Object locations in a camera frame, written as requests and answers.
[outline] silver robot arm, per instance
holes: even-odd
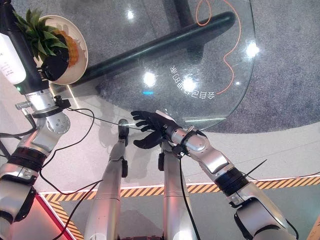
[[[43,80],[45,77],[41,77],[37,69],[31,46],[16,25],[10,2],[0,1],[0,70],[25,96],[26,101],[15,106],[22,110],[32,129],[24,133],[8,162],[0,167],[0,240],[10,240],[12,223],[21,221],[29,213],[36,195],[33,185],[38,172],[59,138],[70,128],[69,118],[63,113],[70,103],[60,96],[54,99],[50,93],[49,81]],[[2,138],[18,136],[0,135]]]
[[[173,143],[185,148],[203,171],[237,208],[234,220],[248,240],[294,240],[278,207],[223,155],[213,148],[207,137],[195,128],[167,131]]]
[[[8,162],[0,167],[0,239],[10,240],[11,224],[23,220],[30,211],[36,190],[33,188],[45,159],[70,128],[70,120],[62,110],[61,98],[54,100],[49,89],[25,95],[26,102],[17,109],[37,119],[34,132],[25,135]]]

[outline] black cable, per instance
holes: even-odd
[[[293,231],[295,232],[295,239],[299,239],[299,233],[297,231],[297,229],[291,224],[291,222],[288,221],[288,219],[285,219],[286,222],[289,224],[289,226],[293,229]]]
[[[33,117],[31,116],[31,114],[27,114],[27,115],[25,115],[25,118],[29,121],[29,123],[32,126],[32,128],[29,131],[17,133],[17,134],[0,132],[0,138],[16,138],[16,137],[21,137],[21,136],[33,133],[37,129],[37,125],[36,125]]]
[[[92,123],[91,123],[91,125],[90,125],[89,130],[86,132],[86,134],[83,136],[83,138],[81,138],[79,141],[77,141],[77,142],[75,142],[75,143],[73,143],[73,144],[71,144],[71,145],[64,146],[64,147],[61,147],[61,148],[58,148],[58,149],[54,150],[54,152],[53,152],[53,154],[52,154],[52,157],[42,166],[42,168],[44,168],[46,165],[48,165],[48,163],[50,163],[50,162],[52,161],[52,159],[55,157],[57,151],[60,151],[60,150],[63,150],[63,149],[72,147],[72,146],[80,143],[80,142],[81,142],[83,139],[85,139],[85,137],[89,134],[92,126],[94,125],[95,119],[96,119],[95,114],[94,114],[93,111],[91,111],[91,110],[88,109],[88,108],[77,108],[77,109],[71,109],[71,108],[70,108],[69,111],[75,111],[75,112],[77,112],[77,113],[80,113],[78,110],[87,110],[87,111],[89,111],[89,112],[92,113],[92,116],[90,116],[90,117],[92,117]]]
[[[179,165],[180,165],[180,182],[181,182],[181,189],[182,189],[182,195],[183,195],[184,203],[185,203],[186,209],[188,211],[189,217],[191,219],[191,223],[192,223],[195,235],[196,235],[196,239],[197,240],[201,240],[200,236],[199,236],[199,232],[198,232],[197,226],[196,226],[196,223],[195,223],[195,220],[194,220],[194,217],[192,216],[192,213],[190,211],[190,208],[189,208],[189,205],[188,205],[188,202],[187,202],[187,198],[186,198],[186,194],[185,194],[184,181],[183,181],[183,177],[182,177],[181,158],[179,160]]]
[[[248,176],[248,177],[251,178],[252,180],[257,181],[257,182],[261,182],[261,183],[274,182],[274,180],[257,180],[257,179],[255,179],[254,177],[252,177],[252,176],[250,176],[250,175],[248,175],[248,174],[245,174],[245,173],[242,172],[242,171],[241,171],[241,173],[242,173],[243,175]],[[311,177],[311,176],[317,175],[317,174],[320,174],[320,171],[315,172],[315,173],[312,173],[312,174],[308,174],[308,175],[303,175],[303,176],[292,176],[292,177],[288,177],[288,178],[286,178],[286,179],[289,180],[289,179],[298,179],[298,178],[304,178],[304,177]]]
[[[251,171],[249,171],[245,176],[248,176],[248,174],[252,173],[254,170],[256,170],[257,168],[259,168],[262,164],[264,164],[268,159],[260,162],[257,166],[255,166]]]
[[[91,191],[98,185],[99,182],[97,182],[92,188],[90,188],[90,190],[89,190],[85,195],[83,195],[83,197],[79,200],[79,202],[78,202],[78,203],[75,205],[75,207],[73,208],[73,210],[72,210],[72,212],[71,212],[68,220],[66,221],[65,226],[64,226],[63,230],[61,231],[61,233],[60,233],[58,236],[56,236],[55,238],[53,238],[52,240],[57,240],[58,238],[60,238],[60,237],[65,233],[65,231],[66,231],[66,229],[67,229],[67,227],[68,227],[68,224],[69,224],[72,216],[74,215],[75,211],[77,210],[77,208],[79,207],[79,205],[81,204],[81,202],[82,202],[82,201],[91,193]]]
[[[80,188],[80,189],[78,189],[78,190],[76,190],[76,191],[65,193],[65,192],[62,192],[59,188],[57,188],[57,187],[56,187],[53,183],[51,183],[48,179],[46,179],[46,178],[42,175],[41,170],[39,171],[39,175],[40,175],[40,177],[41,177],[46,183],[48,183],[51,187],[53,187],[55,190],[57,190],[57,191],[58,191],[60,194],[62,194],[62,195],[75,194],[75,193],[77,193],[77,192],[79,192],[79,191],[81,191],[81,190],[83,190],[83,189],[86,189],[87,187],[92,186],[93,184],[97,184],[97,183],[100,183],[100,182],[102,181],[102,180],[95,181],[95,182],[93,182],[93,183],[91,183],[91,184],[89,184],[89,185],[87,185],[87,186],[84,186],[84,187],[82,187],[82,188]]]
[[[0,140],[0,150],[3,152],[3,155],[1,155],[2,157],[5,157],[6,159],[9,160],[10,158],[10,153],[8,152],[7,148],[5,147],[5,145],[2,143],[2,141]]]
[[[90,116],[90,115],[88,115],[88,114],[86,114],[86,113],[77,111],[76,109],[72,109],[72,108],[70,108],[70,107],[68,107],[67,110],[69,110],[69,111],[75,111],[75,112],[77,112],[77,113],[79,113],[79,114],[82,114],[82,115],[85,115],[85,116],[88,116],[88,117],[91,117],[91,118],[92,118],[92,116]],[[119,126],[118,123],[115,123],[115,122],[112,122],[112,121],[108,121],[108,120],[104,120],[104,119],[99,118],[99,117],[95,117],[95,119],[98,119],[98,120],[100,120],[100,121],[102,121],[102,122],[106,122],[106,123],[109,123],[109,124],[113,124],[113,125]],[[136,127],[132,127],[132,126],[126,126],[126,127],[129,128],[129,129],[135,129],[135,130],[139,130],[139,131],[141,130],[140,128],[136,128]]]

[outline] screw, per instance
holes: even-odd
[[[240,203],[239,199],[236,196],[231,197],[231,200],[235,205],[238,205]]]

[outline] black joint ring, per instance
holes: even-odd
[[[62,111],[63,109],[61,107],[58,107],[53,110],[42,112],[42,113],[33,113],[32,117],[34,117],[35,119],[46,118],[46,117],[50,117],[52,115],[58,114]]]

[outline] orange cable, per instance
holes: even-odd
[[[232,8],[232,10],[234,11],[234,13],[236,15],[236,18],[238,19],[239,36],[238,36],[238,39],[237,39],[236,44],[234,45],[234,47],[226,55],[224,55],[224,57],[223,57],[224,63],[230,68],[230,70],[232,72],[231,81],[230,81],[229,85],[225,89],[223,89],[222,91],[217,92],[216,93],[217,95],[220,95],[223,92],[225,92],[228,88],[230,88],[231,84],[234,82],[235,72],[234,72],[233,68],[230,66],[230,64],[227,62],[226,57],[229,56],[236,49],[236,47],[238,46],[239,40],[240,40],[240,36],[241,36],[241,22],[240,22],[240,18],[239,18],[239,15],[238,15],[237,11],[235,10],[235,8],[227,0],[223,0],[223,1]]]
[[[200,23],[199,20],[198,20],[199,7],[200,7],[200,5],[202,4],[203,0],[200,0],[200,1],[199,1],[198,5],[196,6],[196,12],[195,12],[196,23],[197,23],[199,26],[201,26],[201,27],[207,25],[207,24],[210,22],[211,17],[212,17],[211,5],[210,5],[210,3],[209,3],[208,0],[205,0],[205,1],[206,1],[206,3],[207,3],[208,6],[209,6],[209,18],[208,18],[208,20],[207,20],[205,23]],[[236,15],[236,18],[237,18],[238,24],[239,24],[239,36],[238,36],[238,39],[237,39],[234,47],[233,47],[227,54],[225,54],[225,55],[223,56],[223,61],[224,61],[224,63],[229,67],[229,69],[231,70],[231,73],[232,73],[231,81],[230,81],[229,85],[228,85],[225,89],[217,92],[217,93],[216,93],[217,95],[220,95],[220,94],[224,93],[228,88],[230,88],[230,86],[231,86],[232,83],[234,82],[235,72],[234,72],[233,68],[231,67],[231,65],[227,62],[226,57],[229,56],[229,55],[236,49],[236,47],[238,46],[239,40],[240,40],[240,36],[241,36],[241,22],[240,22],[240,18],[239,18],[239,15],[238,15],[237,11],[236,11],[235,8],[231,5],[231,3],[229,3],[227,0],[223,0],[223,1],[232,8],[232,10],[234,11],[234,13],[235,13],[235,15]]]
[[[196,10],[195,10],[195,20],[196,20],[196,23],[197,23],[199,26],[201,26],[201,27],[207,25],[207,24],[210,22],[211,17],[212,17],[212,10],[211,10],[210,2],[209,2],[208,0],[205,0],[206,3],[208,4],[208,7],[209,7],[209,18],[208,18],[208,20],[207,20],[205,23],[200,23],[200,22],[199,22],[199,20],[198,20],[198,12],[199,12],[200,5],[202,4],[203,1],[204,1],[204,0],[200,0],[200,1],[199,1],[198,5],[196,6]]]

